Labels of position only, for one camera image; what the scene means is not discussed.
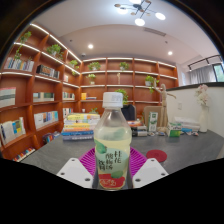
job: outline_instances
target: wall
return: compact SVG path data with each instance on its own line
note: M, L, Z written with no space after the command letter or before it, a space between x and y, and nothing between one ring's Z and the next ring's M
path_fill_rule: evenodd
M167 96L169 121L173 121L174 116L199 119L201 107L194 96L195 90L196 88L169 91L177 97L175 99ZM224 88L208 87L207 93L209 95L208 129L224 137ZM178 109L178 103L182 103L182 110Z

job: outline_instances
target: white bottle cap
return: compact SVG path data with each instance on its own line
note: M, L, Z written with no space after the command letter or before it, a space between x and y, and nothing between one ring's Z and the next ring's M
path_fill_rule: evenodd
M103 108L123 107L123 94L117 92L106 92L103 94Z

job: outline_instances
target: window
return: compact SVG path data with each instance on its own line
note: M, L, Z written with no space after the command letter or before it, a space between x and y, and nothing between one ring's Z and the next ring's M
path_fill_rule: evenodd
M214 64L213 69L217 82L224 82L224 71L222 64Z

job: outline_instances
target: wooden bookshelf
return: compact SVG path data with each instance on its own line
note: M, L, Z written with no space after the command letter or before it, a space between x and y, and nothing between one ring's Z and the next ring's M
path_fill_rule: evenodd
M178 74L175 66L164 64L158 61L151 61L138 58L105 57L80 60L75 52L72 52L57 37L51 34L44 27L38 24L31 24L23 32L31 31L32 35L20 50L21 59L33 58L34 65L31 72L18 69L4 68L8 57L14 57L18 44L14 44L5 59L0 70L0 88L16 87L15 105L0 108L0 122L13 121L24 118L26 135L9 142L1 147L5 159L13 159L26 148L33 147L38 150L43 146L42 136L49 132L61 131L63 128L63 108L73 108L74 112L81 112L85 109L88 113L92 108L97 107L99 114L103 114L102 100L104 92L114 92L117 89L124 89L128 93L128 103L136 106L137 117L142 116L145 106L160 105L160 95L155 91L150 94L149 88L145 86L145 77L151 75L156 77L167 89L178 87ZM58 59L47 53L47 47L58 44L61 52L64 52L63 59ZM71 60L77 60L79 68L72 68ZM88 65L98 61L101 65L99 71L90 71ZM127 71L120 70L120 62L129 64ZM59 78L51 78L36 73L38 65L44 65L60 72ZM90 85L86 78L88 74L95 74L95 85ZM120 73L120 84L117 74ZM54 101L33 102L34 92L53 92ZM63 100L62 92L74 93L75 100ZM97 97L96 100L81 100L81 93L88 93L90 97ZM58 111L58 121L36 129L34 114L41 112Z

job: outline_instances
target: potted plant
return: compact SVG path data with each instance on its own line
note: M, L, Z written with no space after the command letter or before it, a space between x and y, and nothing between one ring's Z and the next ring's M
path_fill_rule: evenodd
M20 57L21 57L22 54L19 53L19 50L20 50L21 47L23 46L22 44L24 44L24 43L28 40L28 38L29 38L30 36L31 36L31 32L28 31L27 33L24 33L24 35L20 37L20 43L21 43L21 45L20 45L19 48L16 50L14 59L20 59Z
M89 78L91 85L95 84L94 79L96 78L96 76L94 74L89 74L86 78Z
M117 90L115 90L115 92L123 94L123 105L127 105L128 104L128 94L127 94L127 92L124 89L117 89Z
M126 62L121 62L120 63L120 69L123 72L124 70L127 70L129 68L129 64L127 64Z
M99 114L99 112L97 111L97 107L91 108L91 111L89 112L89 114Z
M72 68L75 68L75 65L77 65L78 62L77 62L76 60L71 60L71 61L69 62L69 64L70 64L70 66L71 66Z
M96 71L100 69L100 63L99 62L92 62L88 65L88 68L90 71Z
M56 54L62 54L60 53L61 47L58 44L53 44L52 46L47 47L47 52L53 56L56 56Z
M145 85L146 86L149 86L149 89L150 89L150 93L153 93L154 90L152 88L153 86L153 83L154 83L154 80L156 80L156 78L153 78L152 76L150 75L147 75L147 77L145 78Z

